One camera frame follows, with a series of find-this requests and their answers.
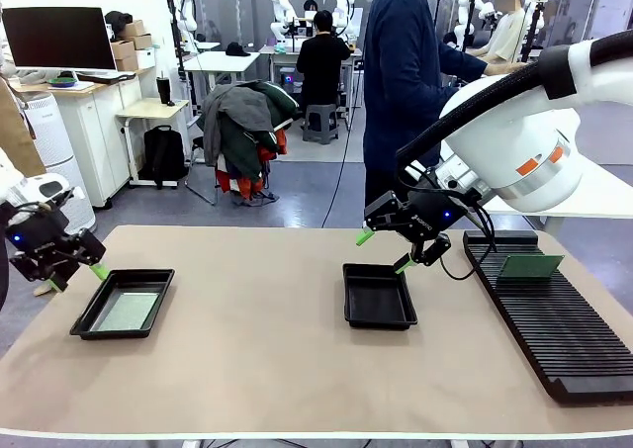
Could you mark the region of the person's bare hand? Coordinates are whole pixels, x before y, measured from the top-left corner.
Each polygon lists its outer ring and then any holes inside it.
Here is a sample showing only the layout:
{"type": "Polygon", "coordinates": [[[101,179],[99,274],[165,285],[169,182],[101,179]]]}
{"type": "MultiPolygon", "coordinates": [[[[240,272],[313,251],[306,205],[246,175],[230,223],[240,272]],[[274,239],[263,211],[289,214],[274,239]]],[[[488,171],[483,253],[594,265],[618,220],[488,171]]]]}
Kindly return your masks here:
{"type": "Polygon", "coordinates": [[[522,69],[525,66],[525,62],[489,63],[486,66],[485,74],[487,76],[510,74],[522,69]]]}

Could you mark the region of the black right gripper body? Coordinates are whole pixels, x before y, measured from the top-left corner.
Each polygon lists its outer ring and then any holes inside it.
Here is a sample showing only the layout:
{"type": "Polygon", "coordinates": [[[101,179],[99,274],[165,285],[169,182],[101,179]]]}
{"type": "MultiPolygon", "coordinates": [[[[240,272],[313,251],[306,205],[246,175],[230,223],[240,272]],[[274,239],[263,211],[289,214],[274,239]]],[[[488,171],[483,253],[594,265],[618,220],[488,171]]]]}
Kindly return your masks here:
{"type": "Polygon", "coordinates": [[[468,214],[459,200],[444,193],[415,191],[408,192],[404,210],[402,236],[409,242],[434,240],[468,214]]]}

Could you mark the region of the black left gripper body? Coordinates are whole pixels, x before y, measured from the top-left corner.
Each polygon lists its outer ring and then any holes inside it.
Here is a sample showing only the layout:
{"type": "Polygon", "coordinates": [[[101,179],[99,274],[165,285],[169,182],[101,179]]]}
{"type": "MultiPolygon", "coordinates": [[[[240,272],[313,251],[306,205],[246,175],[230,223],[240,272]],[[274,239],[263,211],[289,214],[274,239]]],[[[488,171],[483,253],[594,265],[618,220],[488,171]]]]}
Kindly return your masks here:
{"type": "Polygon", "coordinates": [[[3,218],[6,237],[17,249],[10,262],[18,271],[59,271],[70,267],[70,259],[61,254],[69,224],[61,210],[4,204],[3,218]]]}

